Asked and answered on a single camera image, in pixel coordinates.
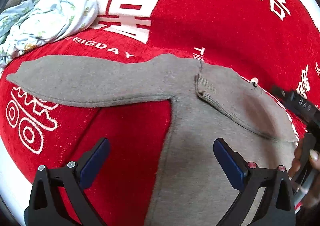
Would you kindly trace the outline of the person's right hand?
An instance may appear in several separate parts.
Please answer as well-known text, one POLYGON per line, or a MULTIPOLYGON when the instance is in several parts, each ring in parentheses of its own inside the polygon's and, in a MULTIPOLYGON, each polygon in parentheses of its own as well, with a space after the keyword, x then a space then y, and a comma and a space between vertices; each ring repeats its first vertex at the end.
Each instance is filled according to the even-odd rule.
MULTIPOLYGON (((298 143, 298 147, 296 147, 294 152, 294 159, 291 163, 291 168, 289 169, 289 177, 294 177, 295 173, 300 169, 300 158, 302 155, 303 149, 303 139, 301 139, 298 143)), ((319 171, 319 152, 311 149, 309 152, 309 161, 310 164, 314 169, 319 171)), ((320 182, 319 182, 319 175, 313 182, 312 187, 310 188, 307 195, 302 200, 302 205, 304 208, 311 209, 314 208, 316 205, 319 204, 319 192, 320 192, 320 182)))

